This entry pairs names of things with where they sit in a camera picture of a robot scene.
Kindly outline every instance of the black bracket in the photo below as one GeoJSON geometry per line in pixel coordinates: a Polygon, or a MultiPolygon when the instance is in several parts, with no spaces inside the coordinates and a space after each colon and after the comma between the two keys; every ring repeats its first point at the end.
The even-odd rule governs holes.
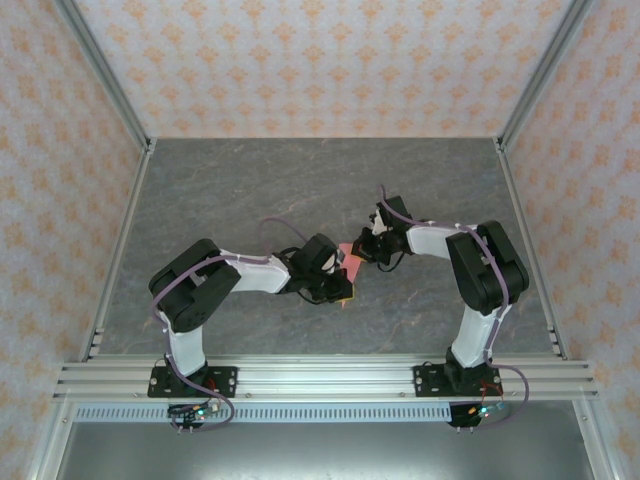
{"type": "Polygon", "coordinates": [[[502,379],[497,368],[485,363],[462,368],[451,348],[447,350],[446,363],[425,362],[413,367],[416,397],[500,397],[501,385],[502,379]],[[486,388],[487,385],[499,387],[486,388]]]}
{"type": "MultiPolygon", "coordinates": [[[[407,207],[400,196],[386,199],[387,205],[400,215],[412,218],[407,207]]],[[[362,229],[360,236],[354,240],[351,248],[351,255],[355,255],[363,259],[367,263],[381,263],[389,265],[391,256],[395,253],[403,252],[412,255],[411,248],[407,241],[407,231],[412,225],[405,223],[403,220],[395,217],[386,209],[382,203],[377,204],[380,212],[382,223],[388,227],[388,231],[378,235],[374,235],[371,228],[362,229]]],[[[376,214],[370,215],[371,221],[374,221],[376,214]]]]}
{"type": "MultiPolygon", "coordinates": [[[[208,367],[205,365],[187,378],[197,385],[220,393],[227,398],[233,398],[238,386],[238,368],[208,367]]],[[[170,366],[158,366],[151,370],[147,396],[149,398],[185,398],[204,397],[206,394],[182,382],[170,366]]]]}

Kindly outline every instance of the gray marble surface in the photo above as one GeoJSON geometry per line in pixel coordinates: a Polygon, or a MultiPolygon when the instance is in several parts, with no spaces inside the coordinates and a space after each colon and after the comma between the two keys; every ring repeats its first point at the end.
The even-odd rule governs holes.
{"type": "MultiPolygon", "coordinates": [[[[256,228],[280,216],[308,236],[351,242],[368,223],[377,185],[415,218],[504,225],[526,257],[490,139],[160,140],[150,159],[101,353],[158,353],[148,315],[151,276],[200,238],[260,255],[256,228]]],[[[266,230],[275,250],[298,245],[266,230]]],[[[448,262],[407,257],[392,273],[363,265],[355,299],[313,306],[297,295],[230,295],[204,328],[209,354],[444,353],[463,312],[448,262]]],[[[550,352],[535,284],[507,316],[498,352],[550,352]]]]}

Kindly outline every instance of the orange floral pattern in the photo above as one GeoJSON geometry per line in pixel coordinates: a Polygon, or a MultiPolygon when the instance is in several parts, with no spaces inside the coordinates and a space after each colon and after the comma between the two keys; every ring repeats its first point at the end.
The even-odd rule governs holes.
{"type": "Polygon", "coordinates": [[[21,479],[140,152],[54,2],[1,2],[0,31],[0,478],[21,479]]]}
{"type": "Polygon", "coordinates": [[[79,3],[151,136],[487,137],[571,2],[79,3]]]}
{"type": "Polygon", "coordinates": [[[509,162],[570,350],[592,359],[614,448],[640,472],[640,17],[602,1],[509,162]]]}

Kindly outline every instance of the purple cable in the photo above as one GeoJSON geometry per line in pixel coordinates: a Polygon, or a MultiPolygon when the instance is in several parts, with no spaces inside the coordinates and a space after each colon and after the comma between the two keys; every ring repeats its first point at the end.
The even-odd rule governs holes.
{"type": "Polygon", "coordinates": [[[400,213],[396,212],[393,208],[391,208],[387,203],[387,192],[384,188],[384,185],[382,184],[379,185],[378,191],[380,193],[380,203],[382,203],[384,208],[386,208],[387,211],[391,213],[391,215],[393,215],[394,217],[399,218],[403,222],[406,222],[410,225],[416,225],[419,227],[445,227],[445,228],[451,228],[454,230],[460,230],[462,232],[466,232],[473,237],[473,239],[476,241],[476,243],[482,250],[482,253],[484,253],[484,256],[489,260],[491,269],[493,270],[493,273],[495,273],[496,279],[500,284],[500,289],[502,290],[502,306],[500,307],[500,310],[498,310],[496,321],[493,322],[491,332],[489,333],[489,338],[487,339],[487,343],[484,346],[484,361],[489,366],[489,368],[498,368],[498,369],[502,368],[505,370],[511,370],[512,372],[517,374],[522,379],[522,383],[524,384],[524,398],[522,400],[522,403],[520,404],[520,408],[518,408],[518,410],[513,412],[513,414],[496,423],[491,423],[489,425],[482,425],[480,427],[477,427],[476,430],[493,428],[497,425],[503,425],[506,422],[512,421],[516,416],[518,416],[522,412],[522,410],[524,410],[524,407],[529,401],[530,387],[529,387],[529,380],[527,380],[527,377],[524,375],[524,373],[522,373],[522,371],[519,368],[514,367],[512,365],[498,365],[498,364],[492,363],[491,359],[489,358],[489,351],[492,349],[493,342],[498,336],[498,329],[500,328],[499,319],[502,318],[502,315],[504,314],[504,312],[509,306],[509,290],[507,289],[507,284],[504,281],[504,277],[502,276],[502,272],[500,272],[500,269],[498,268],[498,264],[496,263],[495,258],[493,257],[493,255],[491,255],[491,252],[489,251],[489,247],[485,245],[482,238],[480,238],[480,235],[478,235],[473,228],[470,228],[466,225],[462,225],[459,223],[446,224],[446,223],[436,223],[436,222],[430,222],[430,223],[418,222],[411,218],[405,217],[404,215],[401,215],[400,213]]]}
{"type": "MultiPolygon", "coordinates": [[[[171,290],[173,290],[179,283],[184,281],[192,273],[195,273],[196,271],[200,270],[201,268],[206,267],[207,265],[211,265],[212,263],[220,262],[220,261],[223,261],[223,260],[238,260],[240,262],[251,263],[251,264],[254,264],[254,265],[266,265],[267,263],[269,263],[269,257],[265,257],[264,259],[254,259],[254,258],[242,257],[240,255],[219,255],[217,257],[207,258],[207,259],[203,260],[202,262],[200,262],[200,263],[194,265],[193,267],[189,268],[187,271],[185,271],[181,275],[179,275],[174,281],[172,281],[169,285],[167,285],[151,302],[151,317],[154,320],[158,321],[160,324],[162,324],[162,331],[165,334],[166,358],[169,361],[169,364],[171,365],[171,368],[173,369],[173,371],[176,374],[176,376],[180,380],[182,380],[184,383],[189,385],[191,388],[195,388],[196,390],[198,390],[198,391],[200,391],[202,393],[205,393],[209,397],[218,398],[218,399],[222,400],[223,402],[225,402],[229,406],[229,410],[230,410],[229,418],[226,418],[225,420],[223,420],[223,421],[221,421],[219,423],[215,423],[213,425],[200,427],[199,429],[195,430],[196,432],[204,432],[204,431],[208,431],[208,430],[215,430],[217,428],[220,428],[220,427],[228,424],[231,420],[233,420],[233,417],[236,414],[236,409],[233,406],[233,403],[231,402],[231,400],[229,400],[227,397],[225,397],[224,395],[222,395],[222,394],[220,394],[218,392],[214,392],[213,390],[211,390],[209,388],[205,388],[205,387],[203,387],[201,385],[198,385],[197,383],[192,382],[186,376],[184,376],[180,372],[180,370],[178,370],[178,366],[176,365],[176,361],[173,358],[173,353],[171,351],[171,341],[169,339],[169,325],[164,320],[162,320],[162,318],[160,318],[160,315],[158,314],[158,308],[157,307],[158,307],[158,303],[160,302],[160,300],[162,300],[171,290]]],[[[176,428],[177,424],[175,422],[175,418],[172,419],[171,424],[174,426],[174,428],[176,428]]]]}
{"type": "Polygon", "coordinates": [[[298,237],[300,237],[300,239],[303,242],[307,243],[307,237],[305,237],[305,235],[300,230],[298,230],[292,223],[278,217],[266,217],[266,218],[263,218],[260,224],[258,225],[258,238],[260,239],[260,243],[264,247],[264,251],[267,255],[269,255],[273,251],[271,246],[264,240],[264,236],[262,235],[264,224],[267,222],[281,223],[282,225],[289,227],[289,229],[292,230],[296,235],[298,235],[298,237]]]}

